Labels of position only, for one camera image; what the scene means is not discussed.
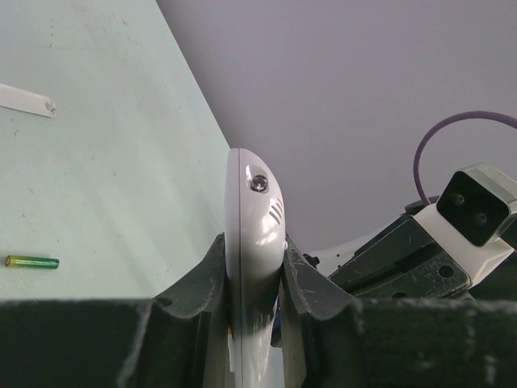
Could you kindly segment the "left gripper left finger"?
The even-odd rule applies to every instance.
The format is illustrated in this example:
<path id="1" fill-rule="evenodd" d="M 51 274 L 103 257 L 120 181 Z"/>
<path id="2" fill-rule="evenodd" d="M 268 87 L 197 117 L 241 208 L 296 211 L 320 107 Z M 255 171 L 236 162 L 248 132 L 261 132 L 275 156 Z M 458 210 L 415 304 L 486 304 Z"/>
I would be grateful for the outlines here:
<path id="1" fill-rule="evenodd" d="M 149 299 L 1 304 L 4 387 L 222 387 L 228 372 L 225 241 Z"/>

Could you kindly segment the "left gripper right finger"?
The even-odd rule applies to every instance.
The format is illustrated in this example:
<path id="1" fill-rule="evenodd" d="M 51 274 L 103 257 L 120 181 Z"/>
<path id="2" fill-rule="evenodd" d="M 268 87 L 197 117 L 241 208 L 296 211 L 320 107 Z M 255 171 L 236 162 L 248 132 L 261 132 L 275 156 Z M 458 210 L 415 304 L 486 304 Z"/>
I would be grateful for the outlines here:
<path id="1" fill-rule="evenodd" d="M 513 387 L 516 304 L 361 299 L 296 246 L 280 283 L 287 387 Z"/>

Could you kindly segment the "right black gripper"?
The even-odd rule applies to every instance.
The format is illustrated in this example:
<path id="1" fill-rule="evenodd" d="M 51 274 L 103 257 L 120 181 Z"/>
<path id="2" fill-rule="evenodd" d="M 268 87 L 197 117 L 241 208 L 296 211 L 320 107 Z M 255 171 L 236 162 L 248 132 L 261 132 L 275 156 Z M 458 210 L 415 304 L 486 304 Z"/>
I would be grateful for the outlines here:
<path id="1" fill-rule="evenodd" d="M 420 201 L 359 247 L 329 279 L 362 298 L 455 298 L 471 277 L 414 219 Z"/>

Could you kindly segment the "white remote control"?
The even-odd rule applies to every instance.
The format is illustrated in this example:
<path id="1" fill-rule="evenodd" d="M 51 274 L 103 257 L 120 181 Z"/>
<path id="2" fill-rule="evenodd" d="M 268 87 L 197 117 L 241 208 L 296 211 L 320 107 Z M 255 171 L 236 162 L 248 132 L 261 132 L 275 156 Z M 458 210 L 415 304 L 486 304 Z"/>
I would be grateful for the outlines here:
<path id="1" fill-rule="evenodd" d="M 285 211 L 274 174 L 243 148 L 227 159 L 224 237 L 235 385 L 264 387 L 287 248 Z"/>

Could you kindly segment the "green AAA battery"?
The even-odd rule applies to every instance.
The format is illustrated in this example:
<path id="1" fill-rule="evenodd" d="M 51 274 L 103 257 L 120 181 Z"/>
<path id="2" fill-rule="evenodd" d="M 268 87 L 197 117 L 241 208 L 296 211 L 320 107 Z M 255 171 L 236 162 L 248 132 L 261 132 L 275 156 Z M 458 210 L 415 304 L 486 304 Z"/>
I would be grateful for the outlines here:
<path id="1" fill-rule="evenodd" d="M 37 268 L 53 270 L 59 268 L 60 261 L 53 258 L 8 255 L 5 258 L 4 264 L 8 268 Z"/>

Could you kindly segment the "white battery compartment cover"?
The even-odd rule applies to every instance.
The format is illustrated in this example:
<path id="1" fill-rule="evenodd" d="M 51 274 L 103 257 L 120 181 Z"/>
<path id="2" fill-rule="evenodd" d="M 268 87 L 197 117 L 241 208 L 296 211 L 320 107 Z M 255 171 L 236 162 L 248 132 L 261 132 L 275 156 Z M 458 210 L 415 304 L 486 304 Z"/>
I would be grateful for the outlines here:
<path id="1" fill-rule="evenodd" d="M 57 114 L 56 104 L 46 95 L 39 95 L 13 86 L 0 86 L 0 105 L 38 116 L 54 118 Z"/>

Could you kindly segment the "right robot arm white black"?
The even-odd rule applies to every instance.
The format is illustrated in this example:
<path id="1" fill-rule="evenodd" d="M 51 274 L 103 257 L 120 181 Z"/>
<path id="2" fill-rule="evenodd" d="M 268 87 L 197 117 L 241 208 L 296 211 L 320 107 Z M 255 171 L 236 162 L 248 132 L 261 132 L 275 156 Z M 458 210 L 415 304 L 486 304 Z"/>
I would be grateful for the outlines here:
<path id="1" fill-rule="evenodd" d="M 422 202 L 411 203 L 385 228 L 305 258 L 357 297 L 471 300 L 470 276 L 415 221 L 421 210 Z"/>

